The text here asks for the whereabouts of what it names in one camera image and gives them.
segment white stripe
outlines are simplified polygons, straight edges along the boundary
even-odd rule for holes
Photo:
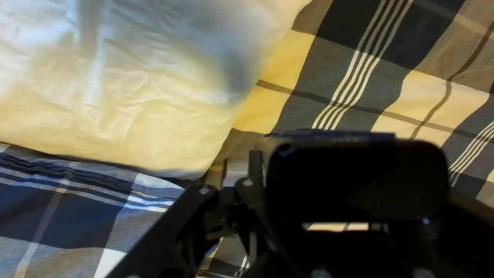
[[[379,64],[381,58],[384,57],[385,50],[388,49],[388,46],[391,44],[393,38],[396,37],[396,33],[399,32],[399,27],[401,27],[401,23],[404,21],[404,16],[407,15],[408,9],[411,7],[413,1],[407,1],[407,6],[405,9],[402,10],[402,13],[399,13],[401,9],[396,9],[394,13],[393,13],[393,20],[388,21],[388,24],[385,26],[385,30],[382,32],[381,38],[379,38],[379,44],[384,43],[384,38],[385,38],[385,33],[390,30],[390,27],[393,26],[391,29],[391,33],[388,37],[388,40],[385,41],[385,46],[382,46],[381,52],[377,55],[373,55],[373,58],[368,60],[368,63],[365,64],[367,69],[365,69],[365,78],[360,78],[357,80],[359,84],[357,84],[357,92],[354,91],[354,98],[351,100],[351,103],[342,106],[337,114],[334,115],[333,118],[333,123],[330,121],[325,128],[337,128],[337,125],[340,123],[342,117],[345,115],[345,112],[354,106],[360,97],[364,95],[367,86],[368,86],[368,81],[371,78],[371,74],[374,72],[376,66]]]
[[[490,132],[481,132],[462,152],[462,155],[450,166],[452,171],[464,171],[489,145],[489,140],[481,140],[479,137],[492,137],[494,129],[493,126],[489,129]]]
[[[143,172],[138,172],[138,176],[135,177],[135,183],[141,185],[141,186],[152,186],[152,188],[184,189],[183,186],[180,186],[167,179],[161,179],[161,177],[149,176],[149,174],[143,174]]]
[[[462,168],[464,163],[465,163],[465,159],[470,157],[470,154],[472,154],[473,149],[478,149],[478,145],[489,143],[489,140],[481,138],[481,137],[490,137],[489,134],[493,132],[493,131],[492,131],[493,128],[494,128],[494,121],[492,121],[489,126],[485,126],[485,128],[475,137],[475,140],[467,146],[467,149],[462,152],[462,155],[461,155],[455,163],[452,163],[450,169],[458,171],[459,168]]]
[[[240,267],[240,273],[245,273],[249,267],[251,267],[249,256],[246,254],[245,259],[243,259],[243,264]]]
[[[390,16],[390,9],[393,7],[393,4],[390,4],[377,27],[374,26],[374,23],[370,24],[365,37],[362,38],[362,41],[353,57],[353,64],[350,66],[347,77],[339,84],[337,92],[333,97],[333,101],[325,108],[325,111],[314,121],[314,125],[313,125],[314,128],[325,128],[325,129],[336,128],[339,125],[339,121],[342,120],[343,114],[360,100],[360,97],[362,97],[362,94],[371,78],[373,70],[376,69],[377,63],[381,61],[381,57],[385,53],[388,46],[391,44],[393,38],[396,37],[396,33],[401,27],[401,23],[404,21],[404,16],[407,15],[408,9],[413,4],[411,0],[407,0],[404,3],[405,3],[405,6],[398,4],[393,9],[391,16]],[[362,44],[370,37],[371,30],[373,30],[371,41],[367,44],[365,53],[362,53],[362,50],[360,50]]]
[[[19,265],[18,265],[18,270],[16,270],[16,278],[25,278],[27,276],[27,271],[29,271],[29,267],[32,264],[32,259],[39,247],[39,242],[42,240],[42,237],[46,236],[46,231],[49,228],[49,223],[53,217],[53,214],[56,213],[59,203],[61,203],[61,199],[63,199],[63,194],[66,192],[67,189],[66,188],[58,188],[58,192],[52,197],[46,213],[44,213],[44,217],[36,230],[36,234],[27,250],[27,253],[24,254],[24,257],[21,259]]]
[[[476,160],[476,157],[484,151],[484,148],[494,137],[494,121],[492,121],[487,128],[482,129],[479,135],[467,146],[462,155],[450,166],[453,172],[450,177],[450,183],[456,185],[461,179],[461,174]]]
[[[50,177],[47,177],[47,176],[42,176],[42,174],[27,174],[27,172],[24,172],[24,171],[18,171],[18,169],[2,169],[4,172],[8,172],[8,174],[12,174],[12,176],[16,176],[16,177],[21,177],[21,179],[27,179],[27,177],[35,177],[35,176],[38,176],[38,179],[41,179],[41,180],[50,180],[50,182],[56,182],[56,183],[59,183],[59,180],[61,179],[50,179]],[[124,192],[120,192],[120,191],[112,191],[112,189],[107,189],[107,188],[104,188],[104,186],[98,186],[98,185],[90,185],[90,183],[83,183],[83,182],[75,182],[75,180],[72,180],[70,183],[67,183],[67,186],[73,186],[73,188],[90,188],[90,189],[93,189],[95,192],[106,192],[106,194],[110,194],[110,196],[115,196],[115,197],[120,197],[120,199],[123,199],[123,203],[124,202],[127,202],[129,200],[129,194],[124,194]],[[149,205],[149,203],[155,203],[155,205],[171,205],[171,200],[149,200],[149,199],[144,199],[144,197],[141,197],[141,196],[135,196],[137,192],[140,192],[140,191],[134,191],[134,194],[132,194],[132,200],[134,202],[138,202],[138,203],[143,203],[143,205]]]
[[[95,278],[109,276],[110,271],[124,259],[124,256],[124,251],[106,248],[100,259]]]
[[[373,21],[370,23],[370,27],[367,29],[365,35],[364,35],[362,40],[359,41],[357,50],[356,50],[356,53],[353,55],[350,69],[347,70],[343,80],[340,81],[336,95],[339,94],[339,91],[343,89],[343,86],[348,83],[350,77],[353,75],[354,67],[356,67],[356,63],[360,60],[360,53],[362,53],[360,49],[364,47],[365,41],[370,38],[373,29],[376,27],[374,24],[377,24],[377,18],[381,16],[381,13],[382,13],[384,9],[385,9],[385,3],[387,3],[385,0],[381,1],[381,6],[379,6],[376,15],[373,16]],[[333,108],[333,106],[326,106],[326,108],[323,109],[323,112],[316,118],[313,128],[319,128],[319,125],[322,125],[322,118],[325,117],[326,112],[330,112],[331,108]]]
[[[47,185],[47,183],[35,183],[35,182],[18,182],[18,183],[10,183],[10,179],[0,177],[0,182],[5,182],[10,186],[29,186],[29,188],[38,188],[38,189],[46,189],[46,191],[59,191],[61,188],[67,189],[66,194],[75,194],[75,196],[83,196],[87,199],[93,199],[98,202],[104,202],[104,203],[110,203],[110,205],[117,205],[117,206],[126,206],[126,208],[134,208],[134,209],[143,209],[143,211],[157,211],[157,213],[166,213],[169,206],[174,205],[174,200],[164,200],[163,205],[164,206],[158,206],[158,205],[137,205],[137,203],[129,203],[126,200],[115,200],[115,199],[107,199],[98,194],[92,194],[92,192],[86,192],[86,191],[75,191],[70,189],[70,186],[55,186],[55,185]]]

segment pillowcase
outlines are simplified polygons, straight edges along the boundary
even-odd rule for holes
[[[197,179],[310,0],[0,3],[0,140]]]

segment checkered fabric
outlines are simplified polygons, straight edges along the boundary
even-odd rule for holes
[[[246,174],[265,134],[393,131],[445,151],[452,185],[494,206],[492,0],[314,0],[277,46],[211,176]],[[2,146],[0,276],[103,276],[183,188],[115,165]],[[249,265],[225,237],[201,276]]]
[[[492,0],[314,0],[274,50],[212,171],[228,160],[225,185],[234,185],[269,132],[391,131],[442,146],[455,189],[494,206],[493,29]],[[243,250],[235,237],[223,243],[211,276],[245,264],[231,256]]]
[[[106,276],[183,186],[0,145],[0,276]]]

